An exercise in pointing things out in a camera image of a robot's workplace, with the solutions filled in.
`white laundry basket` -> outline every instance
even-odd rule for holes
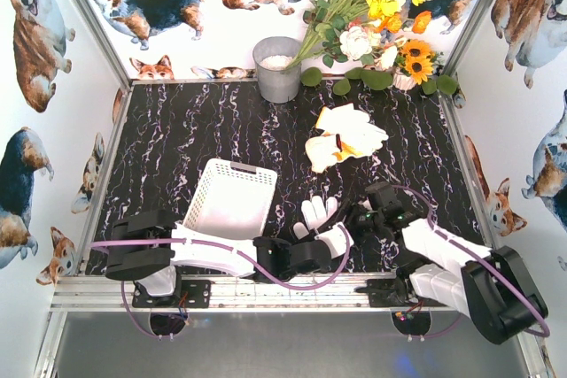
[[[183,225],[202,234],[233,240],[261,236],[276,180],[273,170],[210,159]]]

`white glove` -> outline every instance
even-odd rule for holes
[[[333,155],[340,152],[337,146],[337,136],[312,137],[305,143],[305,152],[311,161],[311,170],[322,173],[327,167],[337,164],[338,158]]]
[[[338,209],[338,201],[335,197],[327,199],[326,205],[323,204],[322,198],[315,196],[311,201],[303,201],[301,203],[301,212],[307,224],[299,222],[293,225],[293,233],[298,239],[309,235],[309,230],[320,227],[332,216]],[[353,238],[349,235],[351,246],[354,244]],[[343,231],[334,226],[327,232],[323,232],[315,237],[315,240],[323,241],[330,250],[331,258],[342,256],[346,253],[346,239]]]

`table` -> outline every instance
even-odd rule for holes
[[[439,100],[362,85],[353,85],[348,96],[333,96],[332,84],[302,88],[287,104],[263,100],[256,81],[136,84],[95,240],[108,239],[116,220],[139,212],[165,208],[181,220],[206,162],[222,158],[277,172],[264,235],[294,241],[291,227],[301,220],[304,199],[362,199],[370,183],[388,180],[423,192],[441,227],[482,243]],[[349,102],[368,112],[390,139],[371,158],[349,158],[325,174],[311,172],[305,142],[320,133],[314,124],[322,107]],[[415,197],[399,193],[399,198],[407,208],[424,209]],[[353,248],[346,271],[390,270],[396,250],[370,237]],[[86,273],[104,269],[105,254],[92,251]]]

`dog leg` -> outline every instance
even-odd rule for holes
[[[190,4],[182,11],[183,22],[195,30],[195,35],[192,40],[198,40],[203,33],[203,26],[201,26],[201,12],[197,4]]]
[[[74,31],[74,29],[72,28],[65,28],[65,38],[69,41],[72,42],[74,40],[74,37],[76,36],[76,33]]]
[[[524,74],[524,83],[527,86],[528,89],[531,89],[533,86],[533,74],[535,73],[535,68],[528,66],[525,69],[525,74]]]

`dog ear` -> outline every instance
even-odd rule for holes
[[[171,60],[169,59],[168,55],[164,55],[163,57],[161,57],[158,64],[156,64],[156,65],[157,66],[166,66],[167,68],[171,68]]]
[[[145,66],[145,63],[134,58],[130,58],[130,64],[132,64],[136,71],[140,71],[142,67]]]
[[[100,133],[97,133],[97,137],[95,137],[95,147],[92,149],[92,154],[98,160],[102,160],[105,154],[105,140]]]
[[[51,241],[53,242],[53,248],[57,247],[57,244],[60,243],[63,239],[65,239],[65,235],[63,235],[59,229],[52,226]]]
[[[50,265],[47,265],[35,278],[35,281],[40,285],[49,285],[53,283],[50,275]]]
[[[90,201],[85,192],[84,185],[81,185],[77,196],[74,198],[71,204],[71,212],[73,214],[78,214],[79,212],[86,212],[90,207]]]

